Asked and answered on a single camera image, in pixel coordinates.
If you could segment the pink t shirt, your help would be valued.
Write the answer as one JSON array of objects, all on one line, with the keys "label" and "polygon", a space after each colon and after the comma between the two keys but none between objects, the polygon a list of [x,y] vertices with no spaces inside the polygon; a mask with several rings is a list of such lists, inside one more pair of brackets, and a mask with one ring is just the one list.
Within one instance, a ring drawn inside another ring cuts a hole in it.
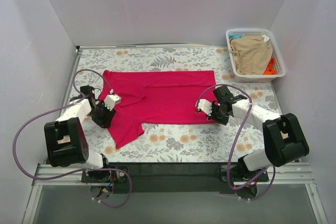
[{"label": "pink t shirt", "polygon": [[202,92],[216,83],[213,70],[114,72],[105,70],[100,99],[109,90],[121,97],[108,131],[117,149],[144,133],[142,125],[208,124],[205,115],[195,111]]}]

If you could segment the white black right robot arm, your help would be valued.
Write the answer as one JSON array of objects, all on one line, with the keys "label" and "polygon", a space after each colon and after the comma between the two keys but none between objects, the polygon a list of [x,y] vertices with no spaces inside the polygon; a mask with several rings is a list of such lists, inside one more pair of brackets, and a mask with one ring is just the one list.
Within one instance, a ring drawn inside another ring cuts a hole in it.
[{"label": "white black right robot arm", "polygon": [[278,114],[252,105],[248,97],[234,96],[226,86],[215,88],[213,93],[216,100],[212,102],[209,119],[225,125],[231,116],[240,118],[260,130],[264,139],[263,149],[227,166],[227,180],[248,181],[265,168],[281,167],[309,154],[309,145],[294,114]]}]

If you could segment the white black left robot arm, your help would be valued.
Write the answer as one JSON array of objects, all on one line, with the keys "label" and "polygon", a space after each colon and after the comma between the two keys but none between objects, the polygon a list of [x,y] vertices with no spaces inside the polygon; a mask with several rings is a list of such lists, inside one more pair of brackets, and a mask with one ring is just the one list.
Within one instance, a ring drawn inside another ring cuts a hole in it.
[{"label": "white black left robot arm", "polygon": [[53,167],[78,165],[89,169],[87,176],[100,182],[108,181],[112,175],[108,159],[105,155],[90,150],[82,122],[86,118],[91,118],[97,126],[103,129],[109,128],[117,112],[114,107],[120,102],[121,97],[113,91],[110,91],[103,100],[99,100],[95,97],[93,87],[81,87],[80,94],[70,99],[70,107],[62,116],[44,126],[50,165]]}]

